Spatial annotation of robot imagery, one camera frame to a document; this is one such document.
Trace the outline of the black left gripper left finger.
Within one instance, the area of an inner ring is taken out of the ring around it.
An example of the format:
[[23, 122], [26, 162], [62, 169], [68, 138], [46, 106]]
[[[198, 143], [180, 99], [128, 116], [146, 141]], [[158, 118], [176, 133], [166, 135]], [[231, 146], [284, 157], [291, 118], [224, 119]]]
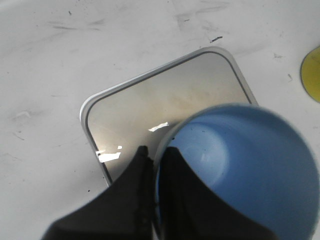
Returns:
[[151, 240], [154, 215], [153, 161], [139, 146], [120, 177], [74, 212], [54, 221], [44, 240]]

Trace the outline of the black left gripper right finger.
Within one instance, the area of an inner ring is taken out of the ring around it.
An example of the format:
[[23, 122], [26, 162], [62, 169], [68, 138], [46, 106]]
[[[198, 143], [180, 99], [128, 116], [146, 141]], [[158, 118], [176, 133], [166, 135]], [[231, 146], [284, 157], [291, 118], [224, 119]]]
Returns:
[[189, 167], [176, 147], [159, 164], [158, 225], [162, 240], [276, 240], [267, 227], [232, 208]]

